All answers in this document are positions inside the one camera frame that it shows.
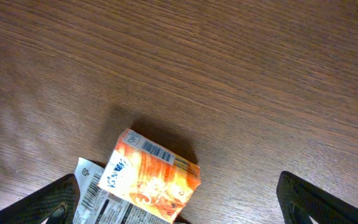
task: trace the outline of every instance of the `orange plastic bag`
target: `orange plastic bag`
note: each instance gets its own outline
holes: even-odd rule
[[[200,183],[198,166],[127,129],[98,186],[173,223]]]

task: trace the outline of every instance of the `barcode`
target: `barcode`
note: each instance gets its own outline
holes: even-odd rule
[[[98,198],[98,194],[100,191],[100,188],[97,186],[99,180],[100,180],[100,175],[94,174],[91,183],[88,189],[86,190],[84,199],[81,202],[81,205],[84,206],[90,212],[93,211],[94,203],[96,202],[96,199]]]
[[[109,194],[109,196],[108,196],[111,200],[114,200],[114,201],[116,201],[116,202],[118,202],[118,203],[121,203],[122,202],[122,199],[121,198],[119,198],[119,197],[117,197],[117,196],[115,196],[115,195],[113,195],[113,194]]]
[[[143,143],[142,149],[146,150],[151,155],[155,155],[164,161],[167,161],[169,163],[171,161],[172,155],[169,152],[165,151],[161,147],[158,147],[158,146],[152,144],[149,141],[145,141]]]

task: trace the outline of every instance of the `wooden table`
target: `wooden table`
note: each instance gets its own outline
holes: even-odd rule
[[[283,223],[283,170],[358,207],[358,1],[0,0],[0,209],[128,127],[201,167],[192,223]]]

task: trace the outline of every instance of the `brown wooden surface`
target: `brown wooden surface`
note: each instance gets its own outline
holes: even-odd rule
[[[282,170],[358,207],[358,2],[0,0],[0,209],[128,127],[198,162],[192,223],[283,223]]]

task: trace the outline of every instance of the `black object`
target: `black object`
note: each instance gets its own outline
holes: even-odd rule
[[[80,199],[74,174],[68,174],[48,186],[0,211],[0,223],[73,223]]]
[[[321,190],[296,175],[283,171],[277,197],[285,224],[358,223],[358,208]]]

